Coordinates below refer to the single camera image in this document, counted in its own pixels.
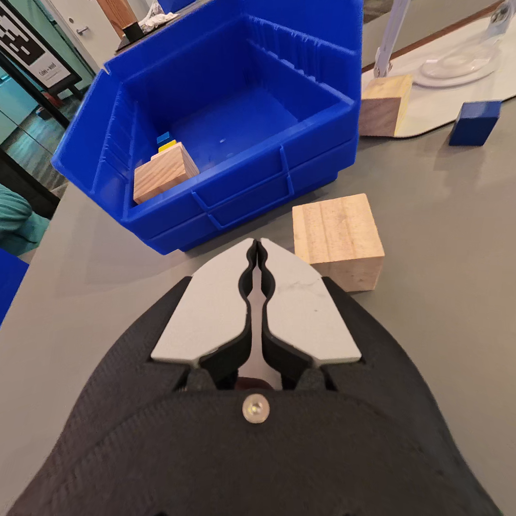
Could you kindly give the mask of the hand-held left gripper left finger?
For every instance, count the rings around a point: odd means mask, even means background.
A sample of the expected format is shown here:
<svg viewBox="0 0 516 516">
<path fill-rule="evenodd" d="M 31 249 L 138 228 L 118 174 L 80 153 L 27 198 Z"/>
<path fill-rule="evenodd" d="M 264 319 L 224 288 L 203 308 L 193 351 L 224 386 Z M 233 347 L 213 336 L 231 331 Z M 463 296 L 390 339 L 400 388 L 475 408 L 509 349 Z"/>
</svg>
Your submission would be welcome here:
<svg viewBox="0 0 516 516">
<path fill-rule="evenodd" d="M 218 389 L 235 389 L 252 347 L 256 257 L 257 241 L 247 238 L 193 273 L 150 359 L 203 369 Z"/>
</svg>

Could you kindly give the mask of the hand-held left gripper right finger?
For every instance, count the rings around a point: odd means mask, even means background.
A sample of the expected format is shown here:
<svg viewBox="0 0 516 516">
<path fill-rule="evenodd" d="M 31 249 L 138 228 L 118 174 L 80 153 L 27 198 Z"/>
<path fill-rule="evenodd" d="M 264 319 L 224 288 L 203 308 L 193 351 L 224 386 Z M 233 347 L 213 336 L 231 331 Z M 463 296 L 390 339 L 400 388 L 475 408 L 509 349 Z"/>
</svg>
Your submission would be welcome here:
<svg viewBox="0 0 516 516">
<path fill-rule="evenodd" d="M 311 368 L 356 363 L 362 358 L 323 277 L 273 241 L 258 241 L 265 296 L 261 348 L 265 362 L 295 388 Z"/>
</svg>

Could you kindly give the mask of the large plain wooden cube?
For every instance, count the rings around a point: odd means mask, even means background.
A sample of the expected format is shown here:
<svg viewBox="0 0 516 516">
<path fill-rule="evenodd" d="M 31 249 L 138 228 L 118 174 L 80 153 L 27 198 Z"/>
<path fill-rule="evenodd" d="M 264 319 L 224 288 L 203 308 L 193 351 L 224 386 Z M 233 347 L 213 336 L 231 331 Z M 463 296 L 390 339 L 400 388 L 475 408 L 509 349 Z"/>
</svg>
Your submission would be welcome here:
<svg viewBox="0 0 516 516">
<path fill-rule="evenodd" d="M 367 196 L 292 208 L 295 255 L 348 293 L 373 291 L 384 264 L 384 247 Z"/>
<path fill-rule="evenodd" d="M 136 204 L 142 204 L 199 174 L 183 143 L 178 142 L 135 169 L 132 198 Z"/>
</svg>

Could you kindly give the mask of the medium plain wooden cube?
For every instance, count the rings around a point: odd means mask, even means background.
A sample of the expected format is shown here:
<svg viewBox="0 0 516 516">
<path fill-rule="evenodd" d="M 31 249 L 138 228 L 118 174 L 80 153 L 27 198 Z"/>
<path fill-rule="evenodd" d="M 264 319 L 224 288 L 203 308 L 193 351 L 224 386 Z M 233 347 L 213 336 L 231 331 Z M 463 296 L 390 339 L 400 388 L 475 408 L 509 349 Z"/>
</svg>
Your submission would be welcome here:
<svg viewBox="0 0 516 516">
<path fill-rule="evenodd" d="M 411 74 L 371 80 L 362 93 L 359 136 L 394 137 L 408 109 Z"/>
</svg>

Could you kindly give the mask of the shallow blue plastic bin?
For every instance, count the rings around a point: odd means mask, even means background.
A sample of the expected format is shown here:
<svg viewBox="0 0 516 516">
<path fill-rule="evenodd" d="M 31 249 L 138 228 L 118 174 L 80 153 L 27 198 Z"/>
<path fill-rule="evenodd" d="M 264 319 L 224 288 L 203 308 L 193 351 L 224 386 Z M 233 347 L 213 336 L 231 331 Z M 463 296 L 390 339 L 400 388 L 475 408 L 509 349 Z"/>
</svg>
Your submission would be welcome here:
<svg viewBox="0 0 516 516">
<path fill-rule="evenodd" d="M 29 265 L 1 249 L 1 324 L 8 313 Z"/>
</svg>

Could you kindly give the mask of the black office chair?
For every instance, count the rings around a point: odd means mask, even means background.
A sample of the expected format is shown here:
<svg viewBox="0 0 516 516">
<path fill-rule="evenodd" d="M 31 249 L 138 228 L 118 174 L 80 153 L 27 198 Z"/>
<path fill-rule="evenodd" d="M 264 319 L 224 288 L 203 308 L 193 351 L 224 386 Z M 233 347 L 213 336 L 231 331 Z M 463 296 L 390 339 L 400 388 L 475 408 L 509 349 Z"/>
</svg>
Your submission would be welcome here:
<svg viewBox="0 0 516 516">
<path fill-rule="evenodd" d="M 1 149 L 1 184 L 22 196 L 38 215 L 51 220 L 60 199 Z"/>
</svg>

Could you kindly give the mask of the crumpled white cloth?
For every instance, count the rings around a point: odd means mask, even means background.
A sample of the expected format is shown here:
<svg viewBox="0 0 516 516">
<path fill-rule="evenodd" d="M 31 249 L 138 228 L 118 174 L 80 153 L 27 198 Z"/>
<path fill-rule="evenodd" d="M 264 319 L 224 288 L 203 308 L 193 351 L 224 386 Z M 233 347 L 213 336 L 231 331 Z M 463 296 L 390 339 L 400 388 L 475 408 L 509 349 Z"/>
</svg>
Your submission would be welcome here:
<svg viewBox="0 0 516 516">
<path fill-rule="evenodd" d="M 178 13 L 165 13 L 158 1 L 152 1 L 149 11 L 146 16 L 138 22 L 138 25 L 146 35 L 178 17 Z"/>
</svg>

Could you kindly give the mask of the brown wooden desk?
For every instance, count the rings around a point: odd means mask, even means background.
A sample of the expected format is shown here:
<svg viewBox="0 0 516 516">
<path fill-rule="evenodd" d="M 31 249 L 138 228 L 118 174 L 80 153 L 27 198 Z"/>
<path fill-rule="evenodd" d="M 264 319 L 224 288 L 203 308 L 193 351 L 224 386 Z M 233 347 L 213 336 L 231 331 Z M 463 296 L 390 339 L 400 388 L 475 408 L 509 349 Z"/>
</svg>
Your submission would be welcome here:
<svg viewBox="0 0 516 516">
<path fill-rule="evenodd" d="M 191 3 L 189 6 L 183 8 L 182 10 L 176 12 L 179 14 L 179 17 L 170 21 L 169 23 L 166 23 L 165 25 L 159 27 L 158 29 L 155 29 L 151 31 L 150 33 L 144 35 L 144 37 L 136 42 L 129 42 L 124 33 L 123 28 L 133 22 L 138 21 L 135 13 L 133 12 L 129 1 L 97 1 L 100 8 L 106 15 L 108 21 L 110 22 L 111 26 L 115 29 L 115 32 L 120 36 L 121 41 L 118 45 L 118 48 L 115 50 L 115 55 L 119 55 L 126 50 L 134 47 L 139 42 L 145 40 L 146 38 L 150 37 L 151 35 L 158 33 L 162 31 L 163 29 L 170 27 L 182 19 L 184 19 L 186 16 L 196 12 L 200 8 L 204 7 L 205 5 L 209 4 L 210 1 L 195 1 L 194 3 Z"/>
</svg>

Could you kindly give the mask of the black display on stand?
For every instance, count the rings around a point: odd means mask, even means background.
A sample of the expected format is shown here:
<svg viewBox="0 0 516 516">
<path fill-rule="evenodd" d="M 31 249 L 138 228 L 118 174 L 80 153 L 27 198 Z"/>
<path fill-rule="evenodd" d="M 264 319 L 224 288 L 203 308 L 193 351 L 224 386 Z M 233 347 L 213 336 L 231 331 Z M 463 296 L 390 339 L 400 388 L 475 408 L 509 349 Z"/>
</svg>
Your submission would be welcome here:
<svg viewBox="0 0 516 516">
<path fill-rule="evenodd" d="M 9 1 L 1 1 L 1 55 L 51 96 L 69 90 L 83 100 L 81 77 Z"/>
</svg>

